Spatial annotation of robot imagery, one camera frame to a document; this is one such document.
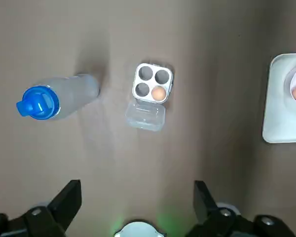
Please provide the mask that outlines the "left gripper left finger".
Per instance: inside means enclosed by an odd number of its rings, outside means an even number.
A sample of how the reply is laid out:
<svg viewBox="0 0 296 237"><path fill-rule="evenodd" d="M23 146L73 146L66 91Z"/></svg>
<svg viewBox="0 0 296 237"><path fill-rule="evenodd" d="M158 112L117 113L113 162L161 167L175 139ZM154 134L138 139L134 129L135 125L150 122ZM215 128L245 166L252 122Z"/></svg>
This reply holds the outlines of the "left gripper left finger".
<svg viewBox="0 0 296 237"><path fill-rule="evenodd" d="M0 237L65 237L81 208L81 181L71 180L48 205L9 219L0 213Z"/></svg>

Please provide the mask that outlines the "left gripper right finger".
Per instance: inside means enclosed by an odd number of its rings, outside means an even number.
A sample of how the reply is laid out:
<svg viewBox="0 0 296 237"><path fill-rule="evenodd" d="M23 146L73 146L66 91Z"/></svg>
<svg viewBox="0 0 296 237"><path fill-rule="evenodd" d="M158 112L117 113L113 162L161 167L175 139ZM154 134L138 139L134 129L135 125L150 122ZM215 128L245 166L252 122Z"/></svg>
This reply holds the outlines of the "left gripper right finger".
<svg viewBox="0 0 296 237"><path fill-rule="evenodd" d="M257 215L253 221L238 214L231 206L219 207L204 181L195 181L193 208L197 224L187 237L294 237L281 219Z"/></svg>

